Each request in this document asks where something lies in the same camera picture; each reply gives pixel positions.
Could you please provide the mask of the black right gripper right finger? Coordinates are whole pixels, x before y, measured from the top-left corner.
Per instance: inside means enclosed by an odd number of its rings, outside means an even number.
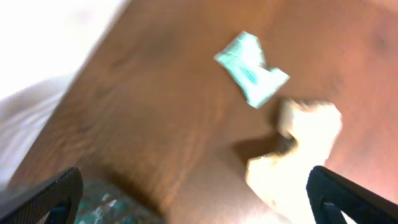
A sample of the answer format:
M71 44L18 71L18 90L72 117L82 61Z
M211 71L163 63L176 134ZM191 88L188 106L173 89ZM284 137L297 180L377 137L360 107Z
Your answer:
M317 224L346 223L344 213L356 223L397 224L397 204L326 167L311 170L306 190Z

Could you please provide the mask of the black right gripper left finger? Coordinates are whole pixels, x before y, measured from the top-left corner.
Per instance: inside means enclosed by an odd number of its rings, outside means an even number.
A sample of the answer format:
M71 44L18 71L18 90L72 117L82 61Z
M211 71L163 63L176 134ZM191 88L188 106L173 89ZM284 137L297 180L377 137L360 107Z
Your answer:
M83 195L83 179L70 167L1 204L1 223L73 224Z

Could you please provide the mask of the green Nescafe coffee bag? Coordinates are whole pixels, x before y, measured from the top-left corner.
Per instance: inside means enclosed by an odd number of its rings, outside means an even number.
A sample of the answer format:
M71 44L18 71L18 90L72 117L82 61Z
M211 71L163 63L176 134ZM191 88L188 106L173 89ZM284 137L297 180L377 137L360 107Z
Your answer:
M74 224L161 224L165 220L149 207L104 180L85 180Z

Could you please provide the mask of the cream plastic food bag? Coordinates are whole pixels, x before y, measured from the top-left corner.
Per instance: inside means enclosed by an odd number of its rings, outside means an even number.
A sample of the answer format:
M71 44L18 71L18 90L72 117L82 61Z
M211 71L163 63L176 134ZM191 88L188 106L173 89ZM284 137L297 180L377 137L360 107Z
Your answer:
M342 125L342 114L334 103L282 101L276 148L248 160L247 185L271 210L291 223L314 223L307 180L310 171L329 158Z

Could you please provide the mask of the light blue tissue packet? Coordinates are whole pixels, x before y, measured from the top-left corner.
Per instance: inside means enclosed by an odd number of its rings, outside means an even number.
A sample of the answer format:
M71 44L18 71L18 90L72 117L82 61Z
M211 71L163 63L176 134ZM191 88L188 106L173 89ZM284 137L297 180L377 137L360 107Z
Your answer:
M259 39L246 31L235 37L214 59L240 86L247 103L256 109L290 79L279 68L267 68Z

